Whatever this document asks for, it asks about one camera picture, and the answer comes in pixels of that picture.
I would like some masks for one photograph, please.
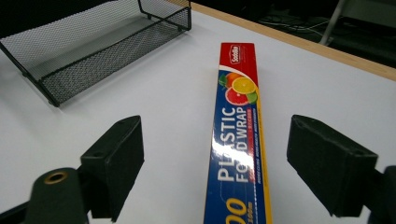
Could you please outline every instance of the brand logo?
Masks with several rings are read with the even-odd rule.
[[[230,49],[230,59],[231,63],[240,63],[241,55],[240,55],[240,48],[237,45],[231,45]]]

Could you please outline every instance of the black mesh basket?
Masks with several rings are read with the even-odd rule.
[[[0,48],[59,106],[191,28],[189,0],[5,0]]]

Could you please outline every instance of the dark floor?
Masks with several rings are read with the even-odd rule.
[[[319,42],[330,18],[291,16],[287,10],[271,9],[257,22],[279,31]],[[341,18],[329,47],[396,68],[396,29],[350,18]]]

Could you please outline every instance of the metal mesh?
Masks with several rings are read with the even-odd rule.
[[[190,1],[118,0],[0,39],[59,105],[191,28]]]

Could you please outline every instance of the box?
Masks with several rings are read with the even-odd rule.
[[[59,106],[191,28],[190,0],[1,1],[0,49]]]
[[[205,224],[272,223],[254,44],[222,43]]]

